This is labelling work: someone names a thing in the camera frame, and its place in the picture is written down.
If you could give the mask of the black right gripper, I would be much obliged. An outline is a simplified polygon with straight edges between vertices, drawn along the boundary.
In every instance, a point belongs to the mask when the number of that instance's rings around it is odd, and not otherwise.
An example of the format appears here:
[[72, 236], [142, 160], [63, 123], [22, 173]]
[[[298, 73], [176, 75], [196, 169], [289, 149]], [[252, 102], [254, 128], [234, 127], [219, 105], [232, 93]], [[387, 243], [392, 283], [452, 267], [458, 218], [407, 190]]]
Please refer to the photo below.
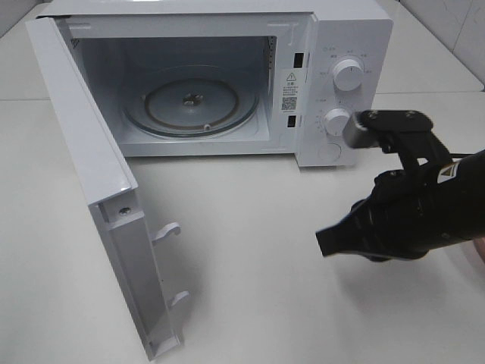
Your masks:
[[[404, 167], [447, 165], [451, 153], [433, 134], [433, 122], [415, 110], [352, 114], [343, 140], [352, 149], [380, 147]], [[348, 254], [372, 262], [420, 259], [430, 250], [484, 236], [484, 153], [433, 168], [410, 193], [356, 203], [338, 224], [316, 233], [323, 256]]]

